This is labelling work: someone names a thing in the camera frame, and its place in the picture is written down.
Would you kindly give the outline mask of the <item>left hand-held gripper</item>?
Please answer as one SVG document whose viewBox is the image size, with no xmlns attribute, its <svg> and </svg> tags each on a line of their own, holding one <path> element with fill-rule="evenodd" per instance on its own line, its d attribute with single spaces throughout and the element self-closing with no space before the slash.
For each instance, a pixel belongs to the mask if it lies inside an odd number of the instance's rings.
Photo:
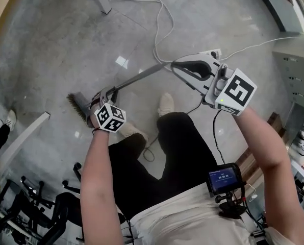
<svg viewBox="0 0 304 245">
<path fill-rule="evenodd" d="M 102 130 L 117 132 L 126 123 L 126 112 L 117 107 L 119 99 L 119 90 L 115 86 L 103 88 L 92 98 L 92 104 L 103 104 L 90 109 Z"/>
</svg>

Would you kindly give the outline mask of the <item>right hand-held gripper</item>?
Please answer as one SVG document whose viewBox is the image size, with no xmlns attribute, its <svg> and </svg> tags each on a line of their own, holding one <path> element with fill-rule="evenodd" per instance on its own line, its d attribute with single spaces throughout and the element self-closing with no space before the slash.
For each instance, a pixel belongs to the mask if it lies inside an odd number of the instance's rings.
<svg viewBox="0 0 304 245">
<path fill-rule="evenodd" d="M 207 54 L 178 58 L 171 63 L 171 70 L 190 88 L 205 95 L 204 105 L 234 116 L 245 110 L 257 89 L 240 69 L 233 70 Z"/>
</svg>

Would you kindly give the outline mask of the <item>grey broom with metal handle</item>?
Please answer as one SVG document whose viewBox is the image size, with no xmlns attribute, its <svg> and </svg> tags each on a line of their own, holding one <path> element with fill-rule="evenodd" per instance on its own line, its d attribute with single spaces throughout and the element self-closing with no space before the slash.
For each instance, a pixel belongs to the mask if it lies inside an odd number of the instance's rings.
<svg viewBox="0 0 304 245">
<path fill-rule="evenodd" d="M 137 82 L 149 75 L 152 75 L 162 68 L 164 68 L 168 63 L 159 63 L 157 65 L 154 65 L 147 70 L 135 75 L 134 77 L 130 78 L 129 80 L 121 83 L 120 85 L 115 86 L 118 90 L 121 90 L 134 82 Z M 76 93 L 69 93 L 67 96 L 67 99 L 69 103 L 72 105 L 72 107 L 75 109 L 75 111 L 78 113 L 80 118 L 86 123 L 87 125 L 87 118 L 89 116 L 89 110 L 90 107 L 94 104 L 91 103 L 91 100 L 87 100 L 81 92 Z"/>
</svg>

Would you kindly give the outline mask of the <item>person's right forearm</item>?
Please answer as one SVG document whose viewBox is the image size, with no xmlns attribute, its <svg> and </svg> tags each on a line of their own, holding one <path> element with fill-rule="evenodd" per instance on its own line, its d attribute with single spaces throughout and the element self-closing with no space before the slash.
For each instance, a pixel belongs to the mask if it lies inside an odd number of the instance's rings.
<svg viewBox="0 0 304 245">
<path fill-rule="evenodd" d="M 304 210 L 284 142 L 250 107 L 234 120 L 263 172 L 267 225 L 295 245 L 304 245 Z"/>
</svg>

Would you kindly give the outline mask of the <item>person's left hand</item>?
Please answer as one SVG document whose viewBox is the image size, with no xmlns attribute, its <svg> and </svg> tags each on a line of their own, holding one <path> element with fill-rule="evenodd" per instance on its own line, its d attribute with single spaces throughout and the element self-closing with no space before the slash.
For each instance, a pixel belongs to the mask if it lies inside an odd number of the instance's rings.
<svg viewBox="0 0 304 245">
<path fill-rule="evenodd" d="M 94 104 L 90 107 L 89 116 L 87 118 L 87 125 L 90 128 L 98 128 L 99 127 L 98 121 L 97 121 L 96 116 L 94 114 L 95 111 L 98 110 L 98 109 L 99 109 L 98 104 Z"/>
</svg>

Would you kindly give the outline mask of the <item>small white power strip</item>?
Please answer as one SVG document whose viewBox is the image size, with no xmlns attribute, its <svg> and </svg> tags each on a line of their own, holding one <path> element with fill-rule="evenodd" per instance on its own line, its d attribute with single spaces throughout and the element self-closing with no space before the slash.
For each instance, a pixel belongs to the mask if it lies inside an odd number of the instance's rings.
<svg viewBox="0 0 304 245">
<path fill-rule="evenodd" d="M 207 51 L 203 51 L 203 52 L 199 52 L 199 53 L 209 55 L 216 60 L 219 60 L 222 55 L 221 49 L 219 49 L 219 48 L 213 49 L 213 50 L 207 50 Z"/>
</svg>

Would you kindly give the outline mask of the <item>person's left beige shoe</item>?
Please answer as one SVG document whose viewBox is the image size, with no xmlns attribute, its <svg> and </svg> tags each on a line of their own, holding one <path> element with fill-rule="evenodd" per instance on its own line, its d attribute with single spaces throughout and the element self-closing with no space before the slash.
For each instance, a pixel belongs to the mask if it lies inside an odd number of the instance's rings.
<svg viewBox="0 0 304 245">
<path fill-rule="evenodd" d="M 145 134 L 144 132 L 140 131 L 139 129 L 137 129 L 133 124 L 131 124 L 129 122 L 126 122 L 118 130 L 118 132 L 125 138 L 138 133 L 143 136 L 143 138 L 145 139 L 146 142 L 148 142 L 148 135 Z"/>
</svg>

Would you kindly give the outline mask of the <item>person's beige shoe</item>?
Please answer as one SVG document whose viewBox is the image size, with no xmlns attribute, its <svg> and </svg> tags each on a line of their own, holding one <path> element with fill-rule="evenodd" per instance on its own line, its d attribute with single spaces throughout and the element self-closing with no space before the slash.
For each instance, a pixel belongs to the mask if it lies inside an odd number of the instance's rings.
<svg viewBox="0 0 304 245">
<path fill-rule="evenodd" d="M 140 131 L 139 129 L 137 129 L 133 124 L 131 124 L 129 122 L 126 122 L 118 130 L 118 132 L 125 138 L 138 133 L 143 136 L 143 138 L 145 139 L 146 142 L 148 142 L 148 135 L 145 134 L 144 132 Z"/>
<path fill-rule="evenodd" d="M 174 112 L 174 100 L 172 96 L 167 92 L 164 93 L 160 98 L 158 115 L 159 117 L 162 117 L 172 112 Z"/>
</svg>

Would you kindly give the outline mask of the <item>person's right beige shoe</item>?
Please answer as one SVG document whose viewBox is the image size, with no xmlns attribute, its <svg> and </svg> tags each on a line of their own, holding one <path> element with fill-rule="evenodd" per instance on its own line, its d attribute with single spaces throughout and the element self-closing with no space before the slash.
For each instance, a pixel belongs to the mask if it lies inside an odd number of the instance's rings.
<svg viewBox="0 0 304 245">
<path fill-rule="evenodd" d="M 159 117 L 162 117 L 172 112 L 174 112 L 174 100 L 172 96 L 167 92 L 164 93 L 160 98 L 158 115 Z"/>
</svg>

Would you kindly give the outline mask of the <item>person's dark trousers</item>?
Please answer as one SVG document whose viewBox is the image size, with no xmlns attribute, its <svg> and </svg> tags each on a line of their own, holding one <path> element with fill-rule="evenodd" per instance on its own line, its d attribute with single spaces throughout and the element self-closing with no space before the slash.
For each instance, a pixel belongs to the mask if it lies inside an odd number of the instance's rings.
<svg viewBox="0 0 304 245">
<path fill-rule="evenodd" d="M 207 182 L 208 171 L 217 166 L 209 147 L 183 112 L 157 120 L 158 141 L 166 155 L 161 179 L 138 161 L 146 140 L 139 133 L 109 146 L 115 203 L 127 219 L 197 185 Z"/>
</svg>

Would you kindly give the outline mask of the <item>grey locker cabinet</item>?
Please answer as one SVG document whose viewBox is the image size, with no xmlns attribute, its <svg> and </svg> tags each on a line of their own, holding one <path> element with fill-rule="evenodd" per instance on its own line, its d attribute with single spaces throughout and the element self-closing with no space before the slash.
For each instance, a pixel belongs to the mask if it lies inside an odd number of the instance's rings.
<svg viewBox="0 0 304 245">
<path fill-rule="evenodd" d="M 304 53 L 294 54 L 278 44 L 272 52 L 290 99 L 304 107 Z"/>
</svg>

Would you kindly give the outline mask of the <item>grey window ledge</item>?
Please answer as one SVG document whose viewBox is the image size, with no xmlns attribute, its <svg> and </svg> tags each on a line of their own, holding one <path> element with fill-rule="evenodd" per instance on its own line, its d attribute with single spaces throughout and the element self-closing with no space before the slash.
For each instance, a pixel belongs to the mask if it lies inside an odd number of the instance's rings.
<svg viewBox="0 0 304 245">
<path fill-rule="evenodd" d="M 304 16 L 297 0 L 262 0 L 281 32 L 304 33 Z"/>
</svg>

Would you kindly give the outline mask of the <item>black office chair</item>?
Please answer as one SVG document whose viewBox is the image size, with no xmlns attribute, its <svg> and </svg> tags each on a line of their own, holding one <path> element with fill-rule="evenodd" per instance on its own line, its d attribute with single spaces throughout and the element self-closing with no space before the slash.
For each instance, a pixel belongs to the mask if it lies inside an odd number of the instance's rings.
<svg viewBox="0 0 304 245">
<path fill-rule="evenodd" d="M 54 231 L 54 234 L 50 238 L 50 241 L 47 242 L 49 245 L 53 244 L 65 232 L 67 222 L 71 222 L 81 228 L 83 227 L 80 199 L 69 192 L 57 195 L 53 211 L 53 220 L 55 224 L 50 231 Z M 82 238 L 77 237 L 76 240 L 84 242 L 83 228 Z"/>
<path fill-rule="evenodd" d="M 51 220 L 44 212 L 46 208 L 51 209 L 55 202 L 42 197 L 43 181 L 39 181 L 37 188 L 25 176 L 21 177 L 20 182 L 21 185 L 18 185 L 8 179 L 0 192 L 0 205 L 9 189 L 15 193 L 11 207 L 0 217 L 0 232 L 11 222 L 16 225 L 18 232 L 26 231 L 40 241 L 42 236 L 38 234 L 38 226 L 46 229 L 51 226 Z"/>
</svg>

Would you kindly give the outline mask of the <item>person's white shirt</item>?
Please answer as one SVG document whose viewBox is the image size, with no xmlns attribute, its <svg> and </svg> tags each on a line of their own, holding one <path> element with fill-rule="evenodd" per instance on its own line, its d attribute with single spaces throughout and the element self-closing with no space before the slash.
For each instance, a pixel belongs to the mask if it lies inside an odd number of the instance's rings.
<svg viewBox="0 0 304 245">
<path fill-rule="evenodd" d="M 136 214 L 131 223 L 143 245 L 257 245 L 248 219 L 219 211 L 204 183 Z"/>
</svg>

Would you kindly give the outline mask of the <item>black monitor mount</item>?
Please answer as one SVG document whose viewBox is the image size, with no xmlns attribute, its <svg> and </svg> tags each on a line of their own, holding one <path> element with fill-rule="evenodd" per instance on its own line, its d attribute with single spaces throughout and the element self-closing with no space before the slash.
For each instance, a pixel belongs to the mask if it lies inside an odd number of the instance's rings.
<svg viewBox="0 0 304 245">
<path fill-rule="evenodd" d="M 246 201 L 245 187 L 242 185 L 241 198 L 233 200 L 234 191 L 226 192 L 224 196 L 217 195 L 215 202 L 219 204 L 219 216 L 231 219 L 241 219 L 241 215 L 247 212 L 247 207 L 242 205 Z"/>
</svg>

